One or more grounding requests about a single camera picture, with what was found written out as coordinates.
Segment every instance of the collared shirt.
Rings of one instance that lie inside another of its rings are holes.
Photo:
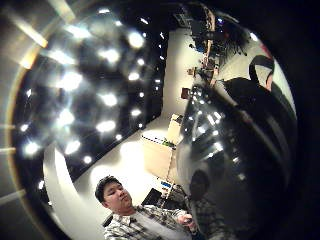
[[[177,218],[181,214],[186,214],[184,210],[167,210],[152,205],[137,206],[135,210],[172,230],[181,229]],[[111,223],[105,228],[104,237],[107,240],[163,239],[160,236],[155,237],[151,231],[139,224],[132,216],[119,216],[118,214],[113,214]]]

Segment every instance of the white wall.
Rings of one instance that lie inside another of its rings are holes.
[[[133,204],[141,204],[152,187],[158,181],[155,176],[144,170],[144,159],[141,134],[164,137],[170,119],[159,117],[149,123],[146,129],[138,131],[121,144],[108,152],[101,160],[92,165],[76,182],[79,196],[90,206],[91,214],[100,223],[110,214],[110,211],[97,201],[94,191],[97,182],[108,174],[118,178],[130,192]]]
[[[189,48],[190,43],[194,44],[189,35],[190,31],[185,29],[169,33],[162,110],[162,116],[168,118],[173,113],[184,115],[187,100],[181,99],[181,89],[191,88],[193,83],[187,69],[200,66],[198,60],[203,58],[202,53]]]

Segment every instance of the person's arm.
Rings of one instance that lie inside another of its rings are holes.
[[[197,229],[196,224],[193,221],[191,214],[188,214],[187,211],[182,209],[168,210],[168,209],[158,208],[156,206],[152,206],[152,207],[157,211],[161,211],[162,214],[165,214],[167,217],[171,217],[177,223],[188,227],[191,232],[196,232],[196,229]]]

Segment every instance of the light fixture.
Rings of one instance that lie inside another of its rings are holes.
[[[215,125],[215,122],[214,122],[211,115],[208,115],[207,118],[208,118],[209,122],[211,123],[211,125]]]
[[[140,66],[144,65],[144,60],[142,58],[139,58],[137,62]]]
[[[79,28],[73,25],[66,27],[66,30],[71,33],[75,38],[83,39],[91,36],[89,31],[85,28]]]
[[[108,8],[101,8],[101,9],[99,9],[99,13],[100,13],[100,14],[109,13],[109,12],[110,12],[110,10],[109,10]]]
[[[122,135],[121,135],[121,134],[117,134],[117,135],[116,135],[116,139],[117,139],[118,141],[120,141],[120,140],[122,139]]]
[[[78,140],[69,142],[67,144],[67,147],[66,147],[64,153],[67,155],[70,155],[70,154],[76,152],[79,149],[80,145],[81,145],[81,143]]]
[[[116,123],[114,121],[103,121],[96,126],[99,132],[110,132],[115,129]]]
[[[140,21],[143,22],[144,24],[149,24],[147,20],[145,20],[144,18],[140,18]]]
[[[200,133],[205,133],[206,132],[206,130],[203,127],[198,127],[198,131]]]
[[[41,180],[41,181],[39,182],[39,184],[38,184],[38,189],[39,189],[39,190],[43,189],[43,186],[44,186],[44,181]]]
[[[48,53],[48,57],[51,59],[56,60],[58,63],[66,65],[74,65],[76,64],[76,61],[69,57],[67,54],[65,54],[64,52],[60,51],[60,50],[55,50],[55,51],[51,51]]]
[[[63,88],[67,92],[77,89],[82,81],[82,75],[76,72],[67,72],[60,82],[58,82],[57,87]]]
[[[40,149],[40,146],[35,142],[29,142],[25,148],[24,151],[27,155],[33,155]]]
[[[85,164],[89,164],[89,163],[92,162],[92,157],[90,157],[90,156],[85,156],[85,157],[83,158],[83,161],[84,161]]]
[[[58,124],[60,126],[69,125],[73,123],[73,121],[74,121],[74,116],[68,109],[62,110],[61,113],[59,114]]]
[[[118,20],[118,21],[115,21],[114,24],[117,26],[117,27],[120,27],[122,26],[122,23]]]
[[[232,159],[232,162],[234,162],[234,163],[239,162],[239,158],[238,158],[238,157],[236,157],[236,158]]]
[[[141,48],[143,46],[144,39],[138,32],[131,32],[128,38],[131,47]]]
[[[136,116],[139,116],[141,114],[141,111],[139,110],[139,109],[133,109],[132,111],[131,111],[131,115],[133,116],[133,117],[136,117]]]
[[[104,104],[109,107],[113,107],[118,103],[116,96],[111,93],[106,95],[100,95],[100,97],[102,98]]]
[[[216,116],[217,119],[221,119],[221,115],[219,113],[214,112],[213,114]]]
[[[25,131],[27,131],[28,128],[29,128],[28,124],[22,124],[20,127],[20,130],[21,130],[21,132],[25,132]]]
[[[115,50],[114,48],[111,48],[109,50],[106,50],[106,51],[99,51],[98,54],[107,59],[108,62],[110,63],[115,63],[117,61],[119,61],[120,59],[120,54],[117,50]]]
[[[32,93],[31,89],[29,89],[29,90],[26,92],[26,94],[27,94],[28,97],[31,96],[31,93]]]
[[[128,76],[129,81],[136,81],[140,77],[139,73],[137,72],[131,72]]]
[[[250,33],[250,37],[253,41],[257,42],[258,41],[258,37],[254,34],[254,33]]]
[[[216,142],[213,145],[215,146],[215,148],[217,149],[218,152],[223,150],[223,147],[222,147],[221,143]]]
[[[243,173],[238,174],[238,178],[240,179],[240,181],[243,181],[244,179],[246,179],[246,176]]]

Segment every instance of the man's hand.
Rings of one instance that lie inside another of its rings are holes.
[[[187,226],[192,233],[197,232],[197,226],[192,219],[191,214],[182,214],[178,216],[177,222],[183,226]]]

